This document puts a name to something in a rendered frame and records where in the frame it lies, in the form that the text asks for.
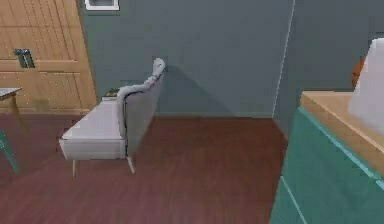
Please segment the grey sofa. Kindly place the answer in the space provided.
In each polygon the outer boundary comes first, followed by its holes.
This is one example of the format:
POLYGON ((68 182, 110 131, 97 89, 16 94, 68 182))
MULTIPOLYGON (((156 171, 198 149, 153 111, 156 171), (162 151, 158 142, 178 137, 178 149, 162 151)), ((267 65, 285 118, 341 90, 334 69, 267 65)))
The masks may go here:
POLYGON ((153 61, 152 74, 139 85, 120 87, 115 97, 103 99, 59 139, 72 176, 85 160, 126 159, 135 174, 134 154, 153 120, 166 63, 153 61))

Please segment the white framed picture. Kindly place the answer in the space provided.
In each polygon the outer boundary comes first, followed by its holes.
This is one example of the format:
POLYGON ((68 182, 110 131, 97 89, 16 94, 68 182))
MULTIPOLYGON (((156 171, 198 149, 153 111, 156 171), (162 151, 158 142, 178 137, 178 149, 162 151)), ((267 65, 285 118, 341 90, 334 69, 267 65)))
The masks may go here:
POLYGON ((88 11, 118 11, 119 0, 84 0, 88 11))

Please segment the green cabinet with wooden top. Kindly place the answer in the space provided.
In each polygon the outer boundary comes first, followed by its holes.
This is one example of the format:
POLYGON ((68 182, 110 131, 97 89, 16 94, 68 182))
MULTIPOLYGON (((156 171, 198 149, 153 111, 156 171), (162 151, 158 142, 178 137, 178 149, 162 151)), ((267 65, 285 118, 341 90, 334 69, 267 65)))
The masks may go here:
POLYGON ((384 224, 384 135, 351 96, 302 93, 268 224, 384 224))

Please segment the wooden room door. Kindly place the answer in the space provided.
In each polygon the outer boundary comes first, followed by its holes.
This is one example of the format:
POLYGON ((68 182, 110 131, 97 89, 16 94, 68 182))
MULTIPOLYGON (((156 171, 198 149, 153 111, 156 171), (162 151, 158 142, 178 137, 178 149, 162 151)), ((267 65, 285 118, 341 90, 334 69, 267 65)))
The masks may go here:
POLYGON ((97 104, 79 0, 0 0, 0 87, 24 111, 84 111, 97 104), (34 68, 13 51, 29 49, 34 68))

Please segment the orange ball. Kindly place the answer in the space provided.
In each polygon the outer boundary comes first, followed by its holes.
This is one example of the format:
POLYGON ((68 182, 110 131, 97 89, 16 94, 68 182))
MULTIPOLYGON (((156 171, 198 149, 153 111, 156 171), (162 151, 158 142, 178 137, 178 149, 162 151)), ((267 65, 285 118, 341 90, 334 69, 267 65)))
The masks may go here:
POLYGON ((362 69, 363 69, 365 60, 366 60, 366 58, 363 57, 363 58, 360 60, 359 64, 354 68, 354 70, 353 70, 353 72, 352 72, 352 86, 353 86, 353 88, 356 88, 356 85, 357 85, 357 82, 358 82, 358 80, 359 80, 361 71, 362 71, 362 69))

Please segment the glass top table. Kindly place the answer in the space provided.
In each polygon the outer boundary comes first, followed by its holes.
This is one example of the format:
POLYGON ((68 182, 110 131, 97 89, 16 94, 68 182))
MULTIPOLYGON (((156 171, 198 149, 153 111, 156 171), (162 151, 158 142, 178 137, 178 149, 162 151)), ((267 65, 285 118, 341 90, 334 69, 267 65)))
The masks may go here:
POLYGON ((21 87, 17 88, 0 88, 0 102, 10 99, 10 108, 19 122, 20 126, 23 128, 23 130, 26 132, 27 135, 30 135, 30 129, 28 125, 25 123, 23 118, 21 117, 18 105, 17 105, 17 99, 16 95, 19 91, 21 91, 21 87))

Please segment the green chair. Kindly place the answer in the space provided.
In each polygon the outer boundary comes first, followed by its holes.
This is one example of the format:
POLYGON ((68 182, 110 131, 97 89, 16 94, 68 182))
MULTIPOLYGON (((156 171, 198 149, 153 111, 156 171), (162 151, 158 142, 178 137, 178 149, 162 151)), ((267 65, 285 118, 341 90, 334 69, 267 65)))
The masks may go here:
POLYGON ((17 162, 15 160, 15 157, 12 153, 11 147, 8 143, 7 136, 3 130, 0 129, 0 151, 3 151, 7 157, 7 160, 9 161, 13 171, 15 173, 19 172, 19 168, 17 165, 17 162))

